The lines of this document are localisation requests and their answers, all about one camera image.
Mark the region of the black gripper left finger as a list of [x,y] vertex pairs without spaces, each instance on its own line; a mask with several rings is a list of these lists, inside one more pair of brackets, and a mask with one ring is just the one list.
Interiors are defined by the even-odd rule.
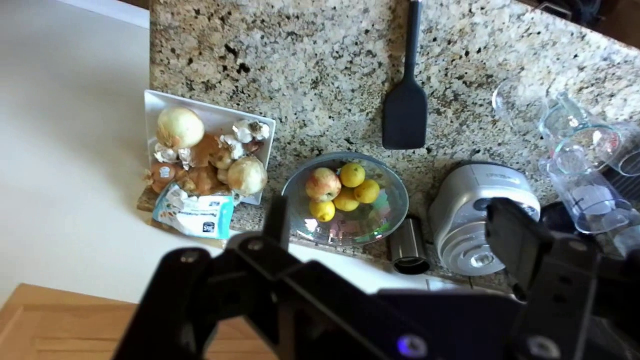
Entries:
[[288,252],[290,206],[270,203],[260,233],[214,256],[163,256],[114,360],[204,360],[219,324],[245,318],[280,360],[429,360],[429,336],[397,294],[366,297],[320,262]]

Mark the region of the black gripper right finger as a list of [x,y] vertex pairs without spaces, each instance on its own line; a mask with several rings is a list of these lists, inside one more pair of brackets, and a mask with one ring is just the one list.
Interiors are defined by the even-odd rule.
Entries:
[[516,360],[639,360],[639,252],[608,256],[593,236],[563,234],[511,200],[487,206],[487,239],[523,308]]

